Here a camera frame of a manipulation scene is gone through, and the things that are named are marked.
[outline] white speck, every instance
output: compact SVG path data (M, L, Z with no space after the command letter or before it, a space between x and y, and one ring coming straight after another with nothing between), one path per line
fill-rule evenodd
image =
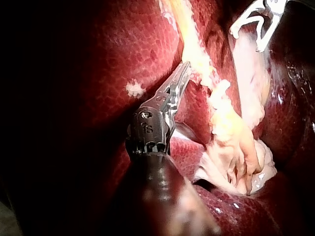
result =
M221 211L219 208L217 208L217 207L215 208L215 210L216 210L216 212L219 213L219 214L222 213L222 211Z
M139 84L136 80L133 80L133 82L127 83L126 91L128 92L129 97L133 96L140 98L146 90L141 88L141 84Z
M260 175L258 175L258 178L260 179L260 181L262 181L262 178L264 178L265 173L261 173Z
M282 105L284 103L284 101L282 100L282 97L280 96L280 94L278 94L278 100L280 102L280 105Z

